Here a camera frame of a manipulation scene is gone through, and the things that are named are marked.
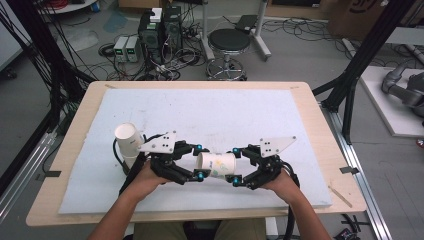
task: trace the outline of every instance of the stool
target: stool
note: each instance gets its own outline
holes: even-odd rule
[[[236,29],[218,29],[209,35],[208,40],[213,51],[224,54],[223,58],[211,60],[206,66],[208,80],[246,81],[243,65],[230,56],[239,55],[249,48],[249,35]]]

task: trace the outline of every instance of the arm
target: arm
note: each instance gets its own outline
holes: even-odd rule
[[[308,199],[284,169],[274,181],[262,187],[273,190],[278,197],[290,205],[302,239],[331,239]]]
[[[122,239],[137,203],[168,180],[156,176],[146,162],[134,181],[118,197],[88,239]]]

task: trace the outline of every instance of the white cup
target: white cup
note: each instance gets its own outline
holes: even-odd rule
[[[125,163],[131,168],[140,153],[138,148],[144,143],[144,139],[132,123],[119,125],[115,129],[115,137]]]
[[[197,156],[197,168],[210,169],[210,177],[225,179],[225,175],[234,174],[236,157],[232,153],[201,152]]]

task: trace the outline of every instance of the black tape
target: black tape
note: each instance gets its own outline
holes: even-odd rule
[[[359,170],[357,168],[352,168],[350,166],[348,167],[343,167],[340,168],[340,171],[345,174],[345,173],[352,173],[352,174],[357,174],[359,172]]]
[[[44,175],[45,177],[59,177],[62,171],[48,171]]]

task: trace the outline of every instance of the gray robotic arm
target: gray robotic arm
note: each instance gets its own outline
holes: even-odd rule
[[[407,88],[402,88],[397,85],[397,82],[402,78],[406,66],[406,63],[403,63],[389,72],[383,79],[381,90],[399,98],[404,105],[412,108],[416,115],[424,117],[424,72],[412,75]]]

